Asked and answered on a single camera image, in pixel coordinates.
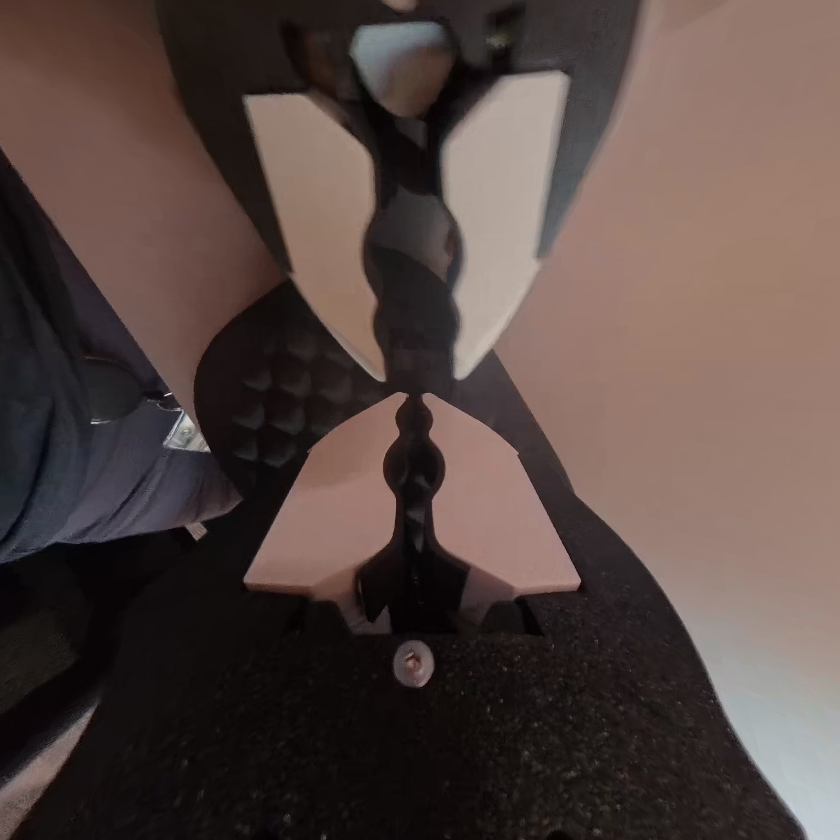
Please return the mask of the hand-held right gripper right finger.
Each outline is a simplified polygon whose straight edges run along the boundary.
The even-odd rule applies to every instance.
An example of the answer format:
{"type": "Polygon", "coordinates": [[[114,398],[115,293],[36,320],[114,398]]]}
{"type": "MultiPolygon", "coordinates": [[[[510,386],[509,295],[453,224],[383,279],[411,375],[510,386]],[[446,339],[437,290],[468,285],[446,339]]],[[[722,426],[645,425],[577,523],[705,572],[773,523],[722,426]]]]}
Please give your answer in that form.
{"type": "Polygon", "coordinates": [[[440,547],[467,565],[460,608],[489,608],[524,595],[575,592],[581,577],[517,450],[500,435],[425,394],[444,477],[432,501],[440,547]]]}

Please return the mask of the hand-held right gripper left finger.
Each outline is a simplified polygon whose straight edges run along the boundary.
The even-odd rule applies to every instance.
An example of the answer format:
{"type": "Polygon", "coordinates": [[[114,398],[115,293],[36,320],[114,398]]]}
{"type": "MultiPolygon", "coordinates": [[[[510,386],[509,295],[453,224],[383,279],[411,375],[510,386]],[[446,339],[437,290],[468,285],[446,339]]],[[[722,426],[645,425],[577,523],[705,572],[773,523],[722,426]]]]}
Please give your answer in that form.
{"type": "Polygon", "coordinates": [[[358,606],[355,575],[395,529],[384,459],[405,399],[387,397],[311,448],[246,572],[249,590],[358,606]]]}

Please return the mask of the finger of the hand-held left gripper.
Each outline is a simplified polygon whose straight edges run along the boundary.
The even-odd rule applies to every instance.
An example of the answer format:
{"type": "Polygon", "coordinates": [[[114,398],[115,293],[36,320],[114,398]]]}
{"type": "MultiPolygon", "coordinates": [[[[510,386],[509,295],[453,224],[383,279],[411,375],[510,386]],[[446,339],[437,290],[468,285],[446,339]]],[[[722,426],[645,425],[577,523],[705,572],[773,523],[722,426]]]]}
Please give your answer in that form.
{"type": "Polygon", "coordinates": [[[571,81],[506,76],[458,122],[440,153],[444,204],[458,228],[454,374],[494,348],[538,275],[550,177],[571,81]]]}
{"type": "Polygon", "coordinates": [[[383,382],[377,298],[363,257],[375,210],[369,151],[307,94],[248,95],[244,105],[294,286],[350,357],[383,382]]]}

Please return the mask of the black mesh cushion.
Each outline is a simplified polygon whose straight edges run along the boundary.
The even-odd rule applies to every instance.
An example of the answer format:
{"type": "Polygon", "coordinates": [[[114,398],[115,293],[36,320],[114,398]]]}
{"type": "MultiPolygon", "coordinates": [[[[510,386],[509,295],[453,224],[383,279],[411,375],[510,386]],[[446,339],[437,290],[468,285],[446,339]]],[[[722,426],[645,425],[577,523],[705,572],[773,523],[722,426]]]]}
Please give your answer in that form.
{"type": "Polygon", "coordinates": [[[286,494],[312,446],[392,394],[288,280],[220,330],[194,381],[198,425],[243,498],[286,494]]]}

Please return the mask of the grey desk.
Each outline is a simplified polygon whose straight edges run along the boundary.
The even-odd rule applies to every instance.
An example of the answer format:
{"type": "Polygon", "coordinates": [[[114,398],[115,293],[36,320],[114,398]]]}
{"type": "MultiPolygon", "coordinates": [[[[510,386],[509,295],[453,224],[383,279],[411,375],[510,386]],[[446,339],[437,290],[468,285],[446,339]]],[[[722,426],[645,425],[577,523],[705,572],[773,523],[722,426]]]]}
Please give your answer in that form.
{"type": "MultiPolygon", "coordinates": [[[[809,838],[838,838],[838,2],[646,2],[498,344],[809,838]]],[[[280,278],[150,2],[2,2],[2,149],[175,394],[280,278]]]]}

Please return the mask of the person's dark clothing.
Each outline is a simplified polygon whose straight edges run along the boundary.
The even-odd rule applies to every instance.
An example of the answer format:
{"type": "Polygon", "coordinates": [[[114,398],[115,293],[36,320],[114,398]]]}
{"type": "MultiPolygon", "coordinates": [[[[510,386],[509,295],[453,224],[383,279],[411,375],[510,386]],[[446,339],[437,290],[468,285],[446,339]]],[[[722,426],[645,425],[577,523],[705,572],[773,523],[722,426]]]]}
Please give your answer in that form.
{"type": "Polygon", "coordinates": [[[2,786],[92,707],[175,532],[240,502],[165,446],[176,400],[2,154],[2,786]]]}

